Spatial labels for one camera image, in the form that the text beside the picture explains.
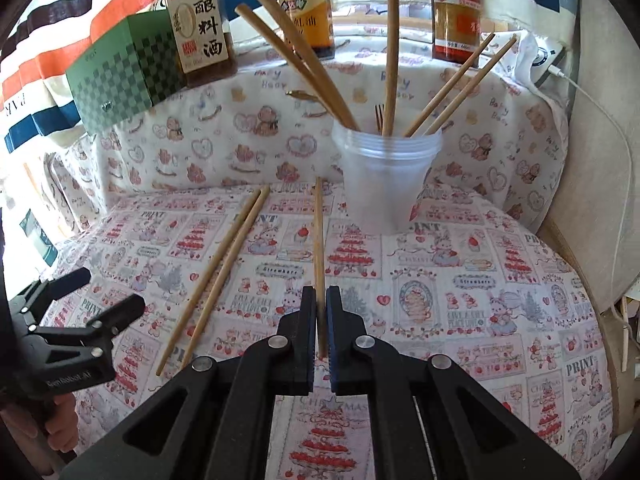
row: curtain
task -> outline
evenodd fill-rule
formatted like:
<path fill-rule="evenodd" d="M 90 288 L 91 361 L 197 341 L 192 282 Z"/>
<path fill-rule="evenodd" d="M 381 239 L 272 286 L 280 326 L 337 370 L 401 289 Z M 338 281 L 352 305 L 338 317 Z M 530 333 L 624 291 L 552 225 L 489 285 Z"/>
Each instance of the curtain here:
<path fill-rule="evenodd" d="M 335 9 L 385 0 L 333 0 Z M 430 0 L 401 0 L 424 6 Z M 234 8 L 245 2 L 267 19 L 256 0 L 225 0 L 234 42 L 255 37 Z M 482 0 L 486 18 L 513 23 L 570 45 L 577 0 Z M 0 55 L 0 132 L 12 152 L 31 137 L 46 136 L 78 124 L 80 117 L 65 70 L 92 42 L 124 16 L 164 6 L 163 0 L 33 0 Z"/>

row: plastic cup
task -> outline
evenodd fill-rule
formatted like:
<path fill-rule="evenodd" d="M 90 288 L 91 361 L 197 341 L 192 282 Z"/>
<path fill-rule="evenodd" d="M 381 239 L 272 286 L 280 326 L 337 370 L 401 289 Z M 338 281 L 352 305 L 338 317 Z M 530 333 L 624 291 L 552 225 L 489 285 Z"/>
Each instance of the plastic cup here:
<path fill-rule="evenodd" d="M 331 137 L 342 155 L 349 218 L 371 235 L 407 232 L 424 177 L 442 148 L 442 132 L 382 137 L 334 121 Z"/>

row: orange stripe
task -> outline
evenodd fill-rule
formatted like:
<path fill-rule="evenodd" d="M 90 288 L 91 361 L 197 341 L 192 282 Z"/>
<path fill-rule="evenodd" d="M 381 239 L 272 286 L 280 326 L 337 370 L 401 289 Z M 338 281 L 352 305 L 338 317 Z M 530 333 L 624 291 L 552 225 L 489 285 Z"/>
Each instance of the orange stripe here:
<path fill-rule="evenodd" d="M 111 0 L 91 22 L 91 39 L 96 41 L 122 18 L 135 14 L 153 0 Z"/>
<path fill-rule="evenodd" d="M 2 83 L 0 107 L 4 100 L 17 94 L 25 85 L 39 79 L 62 75 L 73 62 L 105 32 L 113 28 L 124 17 L 135 14 L 154 0 L 111 0 L 103 10 L 92 19 L 90 37 L 76 41 L 56 50 L 38 54 L 35 58 L 22 63 L 18 72 L 11 74 Z"/>

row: charging cable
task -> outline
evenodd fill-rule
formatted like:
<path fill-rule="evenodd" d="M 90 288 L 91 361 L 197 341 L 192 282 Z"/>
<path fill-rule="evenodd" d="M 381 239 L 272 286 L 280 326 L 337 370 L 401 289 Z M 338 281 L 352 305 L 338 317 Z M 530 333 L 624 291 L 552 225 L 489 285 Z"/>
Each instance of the charging cable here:
<path fill-rule="evenodd" d="M 625 224 L 626 208 L 627 208 L 627 206 L 629 204 L 629 201 L 631 200 L 631 177 L 632 177 L 633 168 L 634 168 L 633 158 L 631 157 L 631 146 L 629 145 L 629 141 L 626 138 L 626 135 L 623 133 L 622 128 L 620 127 L 620 125 L 599 104 L 599 102 L 597 102 L 593 97 L 591 97 L 589 94 L 587 94 L 587 92 L 585 92 L 581 88 L 581 86 L 578 85 L 578 83 L 576 83 L 571 78 L 569 78 L 569 76 L 564 74 L 564 72 L 562 72 L 562 70 L 560 70 L 557 66 L 550 65 L 548 70 L 549 70 L 549 72 L 551 74 L 555 75 L 556 77 L 565 79 L 570 85 L 574 86 L 576 90 L 579 90 L 589 101 L 591 101 L 595 105 L 595 107 L 598 110 L 600 110 L 602 112 L 602 114 L 609 120 L 609 122 L 611 124 L 613 124 L 613 127 L 616 129 L 618 135 L 620 136 L 622 141 L 625 143 L 627 166 L 628 166 L 628 177 L 627 177 L 627 180 L 626 180 L 626 200 L 625 200 L 625 205 L 622 208 L 622 217 L 620 218 L 620 225 L 618 227 L 618 239 L 616 240 L 616 249 L 613 252 L 613 265 L 611 267 L 610 294 L 611 294 L 611 297 L 613 298 L 613 281 L 614 281 L 614 277 L 615 277 L 615 273 L 616 273 L 616 266 L 618 264 L 618 251 L 620 250 L 620 241 L 622 240 L 622 229 L 623 229 L 624 224 Z M 620 314 L 618 313 L 618 310 L 616 309 L 615 305 L 613 305 L 611 307 L 611 313 L 613 314 L 613 317 L 617 321 L 622 323 L 622 325 L 627 328 L 628 336 L 630 337 L 631 341 L 633 341 L 633 343 L 636 345 L 636 347 L 638 347 L 638 349 L 640 350 L 640 344 L 638 343 L 638 341 L 636 341 L 636 338 L 633 337 L 633 329 L 631 328 L 631 325 L 629 325 L 629 323 L 627 321 L 625 321 L 625 319 L 623 319 L 622 316 L 620 316 Z"/>

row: checkered box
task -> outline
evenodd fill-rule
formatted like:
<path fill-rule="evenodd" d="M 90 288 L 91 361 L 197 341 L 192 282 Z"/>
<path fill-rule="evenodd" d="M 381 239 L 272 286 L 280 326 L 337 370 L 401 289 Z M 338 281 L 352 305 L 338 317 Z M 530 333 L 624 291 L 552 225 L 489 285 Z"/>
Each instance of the checkered box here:
<path fill-rule="evenodd" d="M 66 70 L 84 127 L 96 134 L 184 86 L 169 13 L 127 16 Z"/>

